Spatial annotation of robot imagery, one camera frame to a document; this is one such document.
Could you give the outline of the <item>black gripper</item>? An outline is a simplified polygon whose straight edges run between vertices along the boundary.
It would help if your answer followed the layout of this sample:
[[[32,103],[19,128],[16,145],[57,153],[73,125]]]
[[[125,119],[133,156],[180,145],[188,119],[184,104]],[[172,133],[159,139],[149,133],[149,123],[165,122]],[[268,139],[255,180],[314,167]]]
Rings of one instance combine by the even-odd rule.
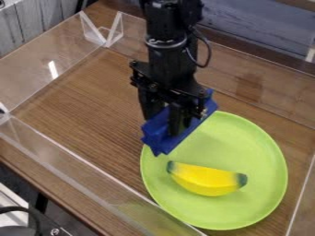
[[[148,61],[133,60],[132,84],[144,119],[151,119],[168,105],[168,133],[179,136],[190,127],[192,119],[200,118],[198,104],[192,99],[204,98],[206,89],[196,81],[199,67],[198,43],[152,44]]]

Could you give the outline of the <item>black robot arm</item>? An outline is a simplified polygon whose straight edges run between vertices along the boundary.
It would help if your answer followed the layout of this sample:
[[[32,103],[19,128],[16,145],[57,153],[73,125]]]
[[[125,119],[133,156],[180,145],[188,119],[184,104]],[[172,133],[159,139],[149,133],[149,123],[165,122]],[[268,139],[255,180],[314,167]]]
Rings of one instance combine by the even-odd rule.
[[[207,91],[195,74],[207,63],[198,61],[198,44],[207,38],[196,29],[202,0],[139,0],[147,20],[147,62],[132,61],[131,83],[145,119],[168,110],[167,132],[176,136],[204,115]]]

